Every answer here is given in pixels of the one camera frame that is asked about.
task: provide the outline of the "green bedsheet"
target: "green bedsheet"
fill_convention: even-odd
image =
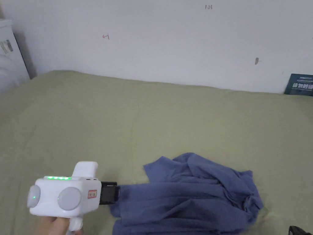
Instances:
[[[37,178],[87,160],[102,181],[144,183],[142,165],[185,152],[253,171],[265,208],[250,234],[313,232],[312,133],[312,97],[50,72],[0,96],[1,234],[32,234]],[[114,221],[102,206],[84,230]]]

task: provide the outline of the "blue cloth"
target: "blue cloth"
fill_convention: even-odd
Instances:
[[[121,186],[113,235],[239,234],[263,207],[252,172],[194,153],[144,166],[149,184]]]

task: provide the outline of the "red marking on wall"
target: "red marking on wall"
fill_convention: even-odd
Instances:
[[[109,38],[109,34],[108,35],[106,35],[106,36],[102,36],[103,38],[106,38],[106,37],[108,37],[108,40],[110,40],[110,38]]]

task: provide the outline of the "black object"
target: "black object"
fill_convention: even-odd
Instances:
[[[290,226],[288,235],[312,235],[297,226]]]
[[[120,186],[117,182],[102,182],[99,205],[109,205],[117,202],[120,197]]]

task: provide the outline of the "device handle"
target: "device handle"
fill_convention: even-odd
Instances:
[[[78,162],[74,168],[72,176],[95,178],[98,163],[96,162]]]

